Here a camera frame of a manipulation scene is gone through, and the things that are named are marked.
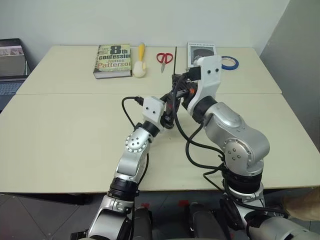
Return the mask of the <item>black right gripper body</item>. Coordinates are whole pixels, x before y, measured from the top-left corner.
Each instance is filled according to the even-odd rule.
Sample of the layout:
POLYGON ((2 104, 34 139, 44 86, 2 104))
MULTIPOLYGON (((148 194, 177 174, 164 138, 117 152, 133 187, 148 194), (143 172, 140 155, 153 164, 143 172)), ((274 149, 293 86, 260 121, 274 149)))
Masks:
POLYGON ((201 67, 191 67, 187 72, 182 74, 182 81, 179 84, 179 91, 183 91, 183 107, 188 107, 191 100, 197 93, 198 83, 201 79, 201 67))

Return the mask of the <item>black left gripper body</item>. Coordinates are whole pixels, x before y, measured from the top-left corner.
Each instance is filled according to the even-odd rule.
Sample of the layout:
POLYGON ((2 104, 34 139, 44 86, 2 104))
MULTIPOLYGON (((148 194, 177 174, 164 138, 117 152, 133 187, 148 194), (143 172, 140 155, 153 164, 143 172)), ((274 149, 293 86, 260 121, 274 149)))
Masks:
POLYGON ((175 126, 174 122, 175 119, 172 113, 164 112, 161 116, 160 123, 165 129, 171 130, 175 126))

